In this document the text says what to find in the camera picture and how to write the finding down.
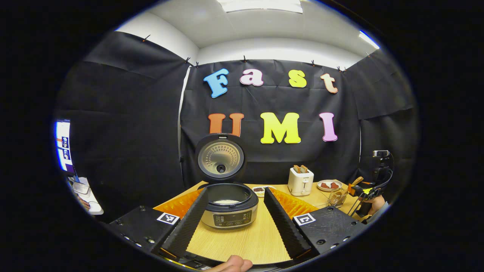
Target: small dish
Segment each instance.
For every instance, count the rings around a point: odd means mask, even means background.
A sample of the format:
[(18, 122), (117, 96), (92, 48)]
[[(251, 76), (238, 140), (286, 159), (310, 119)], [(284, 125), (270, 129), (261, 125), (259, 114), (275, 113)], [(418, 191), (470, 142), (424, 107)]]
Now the small dish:
[[(266, 187), (271, 187), (272, 189), (275, 189), (274, 187), (272, 186), (256, 186), (256, 187), (252, 187), (252, 191), (254, 191), (254, 193), (258, 196), (258, 197), (264, 197), (264, 193), (265, 193), (265, 188)], [(255, 191), (255, 189), (257, 188), (261, 188), (262, 191)]]
[[(334, 189), (331, 189), (331, 183), (335, 183), (336, 185), (338, 185), (338, 188), (334, 188)], [(328, 188), (323, 188), (321, 187), (321, 184), (324, 183), (326, 184)], [(322, 190), (322, 191), (325, 191), (325, 192), (335, 192), (335, 191), (338, 191), (339, 189), (341, 189), (341, 187), (343, 186), (343, 184), (340, 182), (340, 181), (337, 181), (337, 180), (323, 180), (323, 181), (318, 181), (318, 189), (319, 190)]]

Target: blue letter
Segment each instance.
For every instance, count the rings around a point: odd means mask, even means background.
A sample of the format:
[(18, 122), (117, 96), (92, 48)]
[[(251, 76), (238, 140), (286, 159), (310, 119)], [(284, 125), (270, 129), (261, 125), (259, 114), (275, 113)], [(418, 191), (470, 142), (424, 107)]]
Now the blue letter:
[(228, 80), (224, 75), (228, 75), (228, 70), (223, 68), (210, 76), (206, 76), (203, 81), (207, 81), (210, 89), (212, 90), (212, 98), (215, 98), (219, 95), (222, 95), (227, 92), (227, 88), (222, 87), (221, 84), (227, 85)]

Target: monitor screen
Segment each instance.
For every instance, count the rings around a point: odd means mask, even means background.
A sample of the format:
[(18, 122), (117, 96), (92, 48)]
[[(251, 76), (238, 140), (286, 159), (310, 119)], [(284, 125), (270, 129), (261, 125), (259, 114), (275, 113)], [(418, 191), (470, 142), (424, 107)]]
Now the monitor screen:
[(56, 147), (59, 165), (62, 170), (75, 174), (71, 158), (71, 139), (69, 137), (71, 121), (69, 119), (58, 119), (56, 121)]

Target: foam letter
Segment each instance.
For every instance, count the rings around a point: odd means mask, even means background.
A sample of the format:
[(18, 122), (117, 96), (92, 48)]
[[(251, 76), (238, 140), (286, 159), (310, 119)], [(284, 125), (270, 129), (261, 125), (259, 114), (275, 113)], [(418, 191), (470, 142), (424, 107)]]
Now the foam letter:
[(338, 88), (335, 88), (333, 86), (334, 78), (332, 78), (330, 76), (330, 74), (324, 74), (324, 75), (322, 75), (321, 76), (321, 79), (324, 80), (324, 85), (326, 85), (326, 89), (330, 93), (337, 93), (338, 92)]
[(225, 114), (212, 113), (209, 115), (210, 133), (222, 132), (222, 120), (225, 119)]
[(241, 83), (245, 85), (262, 86), (262, 72), (257, 69), (247, 69), (242, 72), (245, 76), (241, 77)]
[(325, 142), (336, 141), (338, 139), (338, 136), (334, 134), (334, 127), (333, 127), (334, 114), (331, 112), (323, 112), (319, 114), (319, 117), (323, 119), (323, 125), (324, 125), (323, 141)]
[(228, 75), (228, 70), (225, 68), (220, 69), (217, 72), (209, 76), (206, 76), (203, 79), (203, 81), (208, 82), (210, 89), (212, 90), (212, 98), (215, 98), (227, 92), (227, 88), (222, 87), (221, 85), (221, 84), (224, 84), (224, 85), (228, 84), (228, 80), (224, 75)]
[(306, 79), (304, 79), (304, 72), (300, 70), (289, 71), (289, 84), (293, 87), (304, 88), (306, 87)]
[(243, 118), (242, 113), (232, 113), (229, 115), (232, 119), (232, 134), (237, 137), (241, 136), (241, 120)]
[(298, 135), (298, 118), (299, 114), (289, 112), (284, 117), (282, 124), (277, 119), (276, 115), (272, 112), (264, 112), (260, 115), (264, 119), (264, 137), (260, 140), (263, 144), (272, 144), (274, 138), (272, 138), (272, 132), (280, 143), (284, 134), (287, 132), (284, 141), (287, 144), (298, 144), (301, 142), (301, 138)]

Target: plate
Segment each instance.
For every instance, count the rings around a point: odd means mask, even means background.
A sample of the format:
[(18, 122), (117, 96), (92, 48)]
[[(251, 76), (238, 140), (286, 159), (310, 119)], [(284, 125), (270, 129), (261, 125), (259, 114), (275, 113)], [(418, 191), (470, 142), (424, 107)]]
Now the plate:
[[(272, 187), (272, 186), (256, 186), (256, 187), (252, 187), (252, 191), (254, 191), (254, 189), (256, 189), (256, 188), (262, 188), (262, 189), (264, 189), (265, 187), (271, 187), (272, 189), (275, 189), (275, 188), (274, 188), (274, 187)], [(264, 192), (265, 192), (265, 191), (260, 191), (260, 192), (256, 192), (256, 191), (254, 191), (254, 193), (255, 193), (255, 194), (258, 196), (258, 197), (264, 197)]]
[[(336, 183), (336, 185), (338, 185), (338, 188), (336, 188), (336, 189), (326, 189), (326, 188), (321, 187), (321, 184), (322, 183), (325, 183), (328, 187), (331, 187), (331, 183), (332, 182)], [(339, 189), (341, 189), (341, 186), (343, 186), (343, 184), (340, 181), (337, 181), (337, 180), (323, 180), (323, 181), (318, 181), (318, 189), (319, 190), (322, 190), (322, 191), (325, 191), (325, 192), (338, 191)]]

